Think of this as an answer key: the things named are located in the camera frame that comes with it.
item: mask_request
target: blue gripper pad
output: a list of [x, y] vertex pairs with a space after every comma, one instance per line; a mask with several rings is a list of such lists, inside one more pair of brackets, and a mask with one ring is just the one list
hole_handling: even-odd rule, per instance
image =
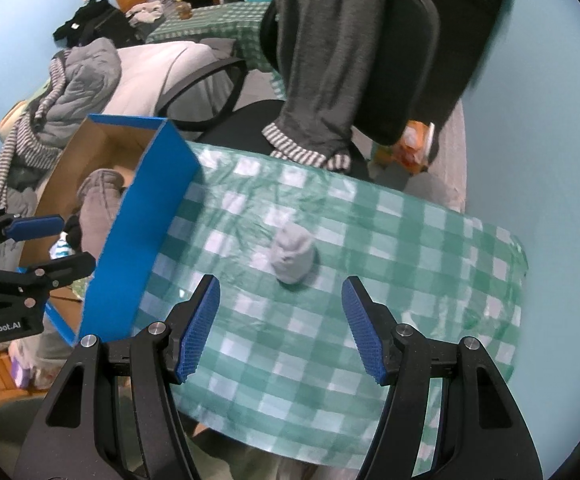
[[22, 242], [60, 234], [64, 225], [64, 219], [60, 215], [15, 218], [4, 229], [4, 234], [16, 242]]
[[196, 370], [221, 301], [219, 280], [212, 278], [181, 340], [177, 378], [182, 383]]
[[381, 340], [349, 278], [343, 282], [341, 301], [366, 373], [374, 377], [378, 384], [385, 384], [388, 372], [383, 364]]

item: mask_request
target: open box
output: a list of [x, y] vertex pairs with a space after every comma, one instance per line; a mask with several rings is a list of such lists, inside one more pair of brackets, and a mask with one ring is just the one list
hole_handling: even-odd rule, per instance
[[[52, 291], [46, 306], [69, 344], [92, 333], [103, 341], [130, 334], [154, 258], [199, 163], [166, 119], [90, 115], [62, 153], [35, 214], [67, 219], [78, 209], [81, 184], [100, 168], [119, 171], [128, 189], [84, 301], [63, 287]], [[57, 239], [27, 241], [19, 265], [47, 261]]]

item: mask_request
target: office chair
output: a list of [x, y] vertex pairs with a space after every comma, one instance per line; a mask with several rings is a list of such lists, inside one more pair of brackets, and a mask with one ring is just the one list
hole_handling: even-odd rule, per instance
[[[263, 54], [277, 70], [276, 3], [268, 7], [260, 29]], [[386, 0], [383, 30], [374, 66], [365, 88], [354, 126], [379, 144], [392, 145], [403, 133], [417, 97], [422, 91], [436, 50], [439, 18], [432, 0]], [[231, 95], [217, 115], [207, 121], [171, 118], [169, 105], [199, 81], [223, 70], [236, 71]], [[209, 64], [163, 94], [157, 115], [169, 117], [182, 131], [202, 132], [196, 139], [213, 146], [269, 155], [273, 147], [261, 131], [281, 112], [284, 101], [264, 100], [234, 110], [247, 67], [242, 59], [228, 58]], [[366, 160], [351, 143], [350, 176], [369, 181]]]

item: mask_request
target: striped fabric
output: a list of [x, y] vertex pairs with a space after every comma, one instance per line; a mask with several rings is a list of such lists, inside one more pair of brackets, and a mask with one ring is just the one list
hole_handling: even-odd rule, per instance
[[27, 167], [36, 170], [50, 170], [59, 157], [61, 149], [42, 144], [36, 133], [41, 129], [48, 110], [64, 93], [67, 83], [65, 59], [70, 50], [57, 53], [50, 62], [50, 86], [38, 100], [28, 108], [12, 127], [0, 151], [0, 207], [8, 207], [8, 174], [15, 157]]
[[263, 136], [267, 139], [267, 142], [276, 148], [270, 154], [275, 158], [291, 160], [313, 168], [325, 168], [328, 171], [347, 173], [350, 170], [351, 160], [347, 152], [335, 153], [330, 158], [326, 158], [322, 153], [306, 150], [299, 146], [279, 130], [274, 123], [270, 123], [263, 128]]

